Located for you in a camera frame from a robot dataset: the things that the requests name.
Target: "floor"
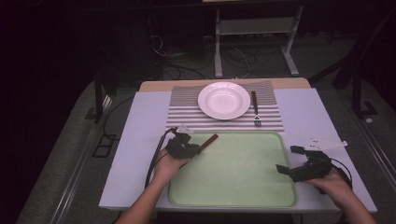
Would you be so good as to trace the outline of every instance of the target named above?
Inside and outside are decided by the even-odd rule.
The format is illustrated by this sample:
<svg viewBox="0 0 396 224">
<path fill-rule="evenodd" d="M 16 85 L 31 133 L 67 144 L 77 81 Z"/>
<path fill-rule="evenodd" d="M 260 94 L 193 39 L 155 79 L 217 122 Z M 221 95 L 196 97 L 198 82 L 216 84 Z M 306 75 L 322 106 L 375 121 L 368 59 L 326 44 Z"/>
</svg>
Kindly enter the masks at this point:
<svg viewBox="0 0 396 224">
<path fill-rule="evenodd" d="M 282 35 L 223 39 L 224 77 L 289 77 L 280 53 L 285 41 L 286 37 Z M 335 39 L 329 44 L 327 35 L 298 36 L 291 55 L 300 77 L 310 78 L 337 62 L 349 52 L 354 42 L 354 39 Z M 214 78 L 211 43 L 211 37 L 206 37 L 203 55 L 183 49 L 167 49 L 163 79 Z M 312 87 L 318 90 L 340 138 L 348 142 L 346 150 L 377 206 L 375 219 L 378 223 L 393 223 L 396 220 L 396 188 L 390 184 L 391 176 L 384 173 L 386 168 L 378 162 L 380 159 L 372 148 L 379 143 L 388 159 L 396 161 L 392 146 L 396 137 L 395 111 L 375 88 L 363 82 L 363 99 L 373 104 L 378 115 L 357 119 L 350 109 L 350 85 L 344 90 L 335 90 L 332 86 L 336 72 L 313 83 Z M 111 223 L 117 218 L 119 212 L 99 208 L 97 204 L 118 142 L 114 142 L 107 158 L 94 158 L 91 154 L 103 133 L 121 135 L 136 91 L 119 89 L 117 95 L 107 98 L 104 118 L 93 123 L 85 118 L 88 110 L 94 107 L 94 89 L 92 84 L 86 88 L 76 102 L 18 223 Z M 372 136 L 367 138 L 366 130 Z M 334 223 L 339 217 L 339 214 L 328 213 L 291 216 L 294 223 Z"/>
</svg>

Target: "metal stand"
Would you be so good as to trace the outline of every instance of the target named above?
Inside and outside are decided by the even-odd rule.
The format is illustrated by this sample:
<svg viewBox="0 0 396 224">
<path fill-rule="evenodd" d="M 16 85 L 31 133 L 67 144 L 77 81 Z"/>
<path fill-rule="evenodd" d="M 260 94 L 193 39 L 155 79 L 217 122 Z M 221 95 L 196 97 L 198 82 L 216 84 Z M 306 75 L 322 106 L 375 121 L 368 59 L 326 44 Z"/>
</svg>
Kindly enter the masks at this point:
<svg viewBox="0 0 396 224">
<path fill-rule="evenodd" d="M 290 50 L 294 38 L 297 34 L 297 28 L 303 14 L 304 6 L 298 6 L 294 17 L 289 18 L 269 18 L 254 20 L 233 20 L 221 21 L 219 9 L 216 12 L 216 52 L 215 52 L 215 72 L 216 78 L 222 78 L 221 56 L 219 49 L 219 40 L 221 35 L 246 35 L 246 34 L 274 34 L 289 33 L 288 42 L 281 48 L 283 57 L 293 77 L 299 76 L 299 72 L 291 58 Z"/>
<path fill-rule="evenodd" d="M 297 70 L 296 64 L 294 63 L 294 60 L 291 58 L 290 50 L 291 50 L 291 46 L 293 45 L 294 37 L 296 36 L 297 33 L 297 28 L 300 23 L 301 15 L 303 14 L 303 9 L 304 6 L 299 6 L 297 8 L 297 13 L 294 17 L 293 25 L 291 26 L 291 30 L 289 33 L 288 43 L 286 44 L 286 46 L 281 48 L 283 58 L 285 59 L 286 64 L 288 65 L 292 77 L 299 76 L 299 72 Z"/>
<path fill-rule="evenodd" d="M 216 78 L 222 78 L 221 56 L 220 56 L 220 11 L 216 11 L 216 52 L 215 52 Z"/>
</svg>

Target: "table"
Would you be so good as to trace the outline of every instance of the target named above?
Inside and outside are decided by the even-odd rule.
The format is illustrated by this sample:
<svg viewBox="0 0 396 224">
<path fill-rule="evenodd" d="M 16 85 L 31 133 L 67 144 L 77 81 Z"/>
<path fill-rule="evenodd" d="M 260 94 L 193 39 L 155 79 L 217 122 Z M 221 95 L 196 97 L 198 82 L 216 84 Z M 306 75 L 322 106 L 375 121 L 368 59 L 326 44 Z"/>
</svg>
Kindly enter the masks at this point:
<svg viewBox="0 0 396 224">
<path fill-rule="evenodd" d="M 229 79 L 238 84 L 268 79 Z M 273 78 L 271 80 L 279 111 L 285 127 L 282 138 L 286 148 L 306 146 L 310 137 L 340 141 L 332 121 L 315 89 L 304 78 Z M 134 98 L 123 134 L 102 194 L 100 207 L 126 209 L 144 189 L 147 170 L 153 152 L 163 135 L 170 90 L 173 86 L 209 84 L 216 80 L 145 82 Z M 306 157 L 290 153 L 290 166 L 301 166 Z M 343 147 L 328 149 L 326 154 L 345 164 L 353 176 L 354 191 L 371 212 L 376 211 L 366 187 Z M 190 212 L 271 212 L 305 213 L 338 211 L 327 196 L 320 195 L 312 186 L 296 183 L 298 202 L 291 208 L 242 207 L 181 207 L 169 201 L 165 188 L 156 208 L 158 211 Z"/>
</svg>

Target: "plate rim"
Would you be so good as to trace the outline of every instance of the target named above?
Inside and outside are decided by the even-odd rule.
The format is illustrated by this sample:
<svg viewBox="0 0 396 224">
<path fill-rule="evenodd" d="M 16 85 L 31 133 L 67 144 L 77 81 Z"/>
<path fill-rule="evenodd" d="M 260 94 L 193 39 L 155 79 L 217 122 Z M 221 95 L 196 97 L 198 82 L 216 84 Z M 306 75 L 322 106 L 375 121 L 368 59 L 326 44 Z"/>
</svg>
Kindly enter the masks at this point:
<svg viewBox="0 0 396 224">
<path fill-rule="evenodd" d="M 241 98 L 242 98 L 242 102 L 243 102 L 243 106 L 244 106 L 244 107 L 243 107 L 241 110 L 238 110 L 238 113 L 235 113 L 236 115 L 232 115 L 232 116 L 225 117 L 225 118 L 224 118 L 224 117 L 221 117 L 221 116 L 219 117 L 219 116 L 217 116 L 216 114 L 212 114 L 211 111 L 208 111 L 208 110 L 205 108 L 205 106 L 203 106 L 204 101 L 205 101 L 204 93 L 210 92 L 210 91 L 207 91 L 208 89 L 211 89 L 211 88 L 216 89 L 216 88 L 214 88 L 215 85 L 219 85 L 219 84 L 233 85 L 234 87 L 236 87 L 236 88 L 239 89 L 238 93 L 239 93 L 239 95 L 240 95 Z M 250 95 L 248 94 L 248 91 L 247 91 L 245 88 L 243 88 L 242 86 L 240 86 L 240 85 L 238 85 L 238 84 L 236 84 L 236 83 L 233 83 L 233 82 L 214 82 L 214 83 L 211 83 L 211 84 L 205 86 L 203 89 L 201 89 L 200 93 L 198 94 L 198 106 L 199 106 L 200 109 L 201 109 L 206 115 L 208 115 L 210 118 L 213 118 L 213 119 L 222 119 L 222 120 L 236 119 L 236 118 L 239 118 L 240 116 L 242 116 L 243 114 L 245 114 L 245 113 L 248 111 L 248 109 L 249 109 L 249 107 L 250 107 Z"/>
</svg>

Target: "table edge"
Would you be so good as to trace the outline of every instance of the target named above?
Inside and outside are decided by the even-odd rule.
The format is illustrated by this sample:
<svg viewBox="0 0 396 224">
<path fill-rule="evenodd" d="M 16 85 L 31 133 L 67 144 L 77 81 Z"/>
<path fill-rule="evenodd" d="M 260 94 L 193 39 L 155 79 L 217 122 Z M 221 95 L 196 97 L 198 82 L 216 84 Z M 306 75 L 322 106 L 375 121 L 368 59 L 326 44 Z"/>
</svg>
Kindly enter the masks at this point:
<svg viewBox="0 0 396 224">
<path fill-rule="evenodd" d="M 250 78 L 250 79 L 202 79 L 202 80 L 166 80 L 145 81 L 139 91 L 171 91 L 175 86 L 200 86 L 219 81 L 229 81 L 235 84 L 257 83 L 271 81 L 274 89 L 310 89 L 311 85 L 303 77 L 279 77 L 279 78 Z"/>
</svg>

